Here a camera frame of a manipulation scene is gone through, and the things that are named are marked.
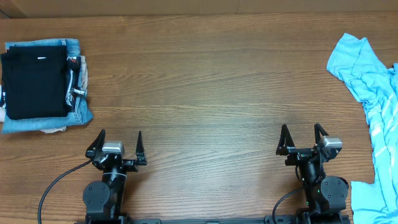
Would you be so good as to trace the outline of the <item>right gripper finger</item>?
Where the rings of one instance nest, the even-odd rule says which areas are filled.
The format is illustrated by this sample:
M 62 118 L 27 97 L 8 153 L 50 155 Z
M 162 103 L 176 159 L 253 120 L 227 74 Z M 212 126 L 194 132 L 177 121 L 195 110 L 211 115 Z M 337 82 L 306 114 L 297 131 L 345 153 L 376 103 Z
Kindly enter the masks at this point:
M 279 143 L 275 153 L 279 156 L 287 156 L 292 149 L 295 149 L 295 144 L 287 125 L 283 124 L 281 127 Z
M 321 124 L 316 123 L 314 125 L 315 132 L 315 143 L 318 144 L 321 140 L 321 136 L 327 136 L 328 133 L 322 128 Z

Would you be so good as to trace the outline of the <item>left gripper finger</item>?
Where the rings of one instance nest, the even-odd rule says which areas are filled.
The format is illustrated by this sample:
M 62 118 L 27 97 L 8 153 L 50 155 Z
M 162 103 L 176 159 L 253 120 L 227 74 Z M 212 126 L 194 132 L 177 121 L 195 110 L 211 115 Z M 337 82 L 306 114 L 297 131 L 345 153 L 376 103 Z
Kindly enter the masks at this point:
M 139 166 L 147 165 L 146 153 L 144 150 L 143 140 L 142 140 L 142 132 L 139 131 L 137 144 L 136 144 L 136 161 Z
M 102 129 L 97 138 L 87 148 L 85 153 L 86 157 L 95 157 L 98 151 L 102 150 L 105 136 L 106 136 L 106 131 Z

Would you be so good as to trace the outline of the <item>light blue printed t-shirt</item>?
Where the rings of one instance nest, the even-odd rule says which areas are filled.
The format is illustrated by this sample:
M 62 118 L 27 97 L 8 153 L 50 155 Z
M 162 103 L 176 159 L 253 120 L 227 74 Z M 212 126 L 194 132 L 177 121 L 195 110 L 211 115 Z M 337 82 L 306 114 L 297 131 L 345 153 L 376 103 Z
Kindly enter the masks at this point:
M 363 106 L 373 148 L 374 183 L 351 183 L 355 223 L 397 223 L 397 64 L 387 68 L 367 38 L 343 34 L 326 69 Z

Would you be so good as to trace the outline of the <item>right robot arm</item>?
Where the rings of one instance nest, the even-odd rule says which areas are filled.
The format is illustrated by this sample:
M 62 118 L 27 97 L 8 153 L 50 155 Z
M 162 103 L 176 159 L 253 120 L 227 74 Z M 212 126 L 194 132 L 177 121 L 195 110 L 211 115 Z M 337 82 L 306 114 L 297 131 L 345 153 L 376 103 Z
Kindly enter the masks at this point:
M 323 164 L 334 159 L 342 150 L 340 138 L 331 137 L 320 124 L 314 125 L 315 144 L 313 147 L 297 148 L 286 124 L 283 124 L 276 149 L 278 156 L 285 156 L 285 165 L 294 166 L 296 178 L 301 182 L 299 189 L 283 196 L 274 205 L 272 222 L 277 223 L 277 207 L 286 198 L 304 192 L 305 208 L 300 208 L 295 215 L 286 218 L 288 223 L 349 223 L 349 217 L 341 212 L 346 209 L 349 184 L 337 176 L 327 176 Z

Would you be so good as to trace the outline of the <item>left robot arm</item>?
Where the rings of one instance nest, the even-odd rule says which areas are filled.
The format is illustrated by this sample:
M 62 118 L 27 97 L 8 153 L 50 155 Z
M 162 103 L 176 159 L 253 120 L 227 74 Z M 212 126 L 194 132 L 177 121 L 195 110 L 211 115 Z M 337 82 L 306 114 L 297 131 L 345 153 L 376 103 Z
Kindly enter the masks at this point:
M 103 172 L 101 180 L 91 182 L 83 191 L 85 223 L 132 223 L 129 214 L 122 212 L 122 205 L 127 173 L 147 165 L 142 133 L 138 134 L 135 159 L 125 159 L 123 143 L 106 141 L 105 136 L 102 130 L 85 154 Z

